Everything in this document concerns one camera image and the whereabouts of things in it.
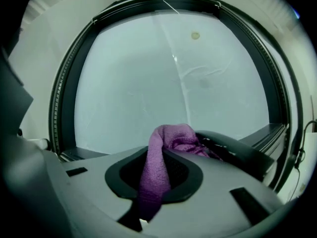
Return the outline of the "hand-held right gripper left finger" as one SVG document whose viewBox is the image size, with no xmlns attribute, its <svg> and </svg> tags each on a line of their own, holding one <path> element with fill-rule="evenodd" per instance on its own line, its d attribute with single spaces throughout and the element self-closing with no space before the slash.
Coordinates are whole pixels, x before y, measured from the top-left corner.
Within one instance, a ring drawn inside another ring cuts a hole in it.
<svg viewBox="0 0 317 238">
<path fill-rule="evenodd" d="M 74 218 L 86 228 L 85 238 L 144 238 L 135 217 L 137 189 L 120 177 L 121 168 L 137 161 L 128 176 L 140 179 L 147 148 L 137 147 L 112 155 L 64 162 L 69 176 Z"/>
</svg>

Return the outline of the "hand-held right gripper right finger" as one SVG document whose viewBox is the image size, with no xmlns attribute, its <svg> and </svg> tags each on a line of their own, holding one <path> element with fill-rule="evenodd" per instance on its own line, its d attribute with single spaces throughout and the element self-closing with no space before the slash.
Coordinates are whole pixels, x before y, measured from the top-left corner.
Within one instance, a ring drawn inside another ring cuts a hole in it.
<svg viewBox="0 0 317 238">
<path fill-rule="evenodd" d="M 200 188 L 186 201 L 164 204 L 148 224 L 158 238 L 223 238 L 252 226 L 231 190 L 244 188 L 272 214 L 283 203 L 277 194 L 241 169 L 216 159 L 178 152 L 203 172 Z"/>
</svg>

